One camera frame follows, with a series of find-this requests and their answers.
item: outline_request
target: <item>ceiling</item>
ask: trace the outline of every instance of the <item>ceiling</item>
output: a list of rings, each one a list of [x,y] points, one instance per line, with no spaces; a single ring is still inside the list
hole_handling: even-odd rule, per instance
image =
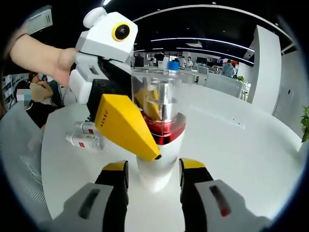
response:
[[[82,23],[83,17],[89,10],[99,6],[102,0],[69,0],[65,1],[65,3],[60,0],[46,0],[43,2],[44,5],[49,4],[52,6],[53,26],[43,29],[32,36],[45,44],[68,48],[75,47],[80,33],[85,30]],[[256,4],[252,1],[216,0],[215,2],[216,4],[205,0],[191,0],[190,3],[186,0],[112,0],[105,8],[107,12],[117,11],[130,20],[135,20],[141,16],[161,12],[171,7],[196,4],[221,5],[253,13],[273,24],[278,23],[277,15],[273,11],[274,7],[269,4],[265,7],[262,0],[256,2]],[[207,38],[249,47],[253,41],[256,25],[276,33],[280,38],[282,49],[291,44],[290,39],[268,23],[253,16],[227,9],[190,7],[155,14],[135,23],[139,26],[139,33],[134,50],[153,51],[153,48],[164,48],[165,51],[179,51],[177,47],[193,48],[186,45],[186,43],[196,41],[185,39],[151,42],[151,40],[155,39],[175,37]],[[220,56],[209,52],[215,51],[231,55],[232,57],[224,57],[237,60],[234,57],[243,58],[247,52],[247,49],[224,43],[200,42],[203,46],[201,49],[208,50],[197,51],[200,53]],[[21,70],[11,64],[7,72],[19,73]]]

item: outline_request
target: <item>white robot head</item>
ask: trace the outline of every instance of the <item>white robot head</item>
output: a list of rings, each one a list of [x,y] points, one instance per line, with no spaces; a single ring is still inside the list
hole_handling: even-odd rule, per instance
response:
[[[123,15],[107,14],[104,8],[90,11],[84,18],[84,31],[78,39],[79,52],[125,62],[137,36],[138,27]]]

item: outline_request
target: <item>yellow pad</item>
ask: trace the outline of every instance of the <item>yellow pad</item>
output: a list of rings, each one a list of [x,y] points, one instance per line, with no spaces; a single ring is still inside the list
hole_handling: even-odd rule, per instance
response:
[[[123,171],[124,168],[125,168],[125,163],[126,163],[126,160],[122,160],[122,161],[118,161],[118,162],[114,162],[114,163],[109,163],[103,168],[103,170],[106,170],[106,171]]]
[[[181,158],[183,161],[183,167],[185,169],[188,168],[205,168],[205,165],[197,160],[188,159],[188,158]]]
[[[107,139],[144,160],[153,161],[160,155],[144,118],[128,96],[103,94],[95,125]]]

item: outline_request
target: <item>white blender base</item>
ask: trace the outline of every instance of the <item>white blender base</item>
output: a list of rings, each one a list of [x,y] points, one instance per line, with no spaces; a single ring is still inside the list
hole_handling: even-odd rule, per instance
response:
[[[159,192],[169,182],[182,145],[184,131],[177,139],[166,145],[158,145],[162,158],[151,162],[137,157],[141,184],[151,192]]]

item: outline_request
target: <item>white pillar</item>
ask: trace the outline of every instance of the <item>white pillar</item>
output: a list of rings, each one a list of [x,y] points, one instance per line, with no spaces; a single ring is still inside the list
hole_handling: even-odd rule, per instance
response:
[[[272,114],[281,80],[279,37],[258,25],[254,32],[253,42],[255,43],[254,67],[247,101]]]

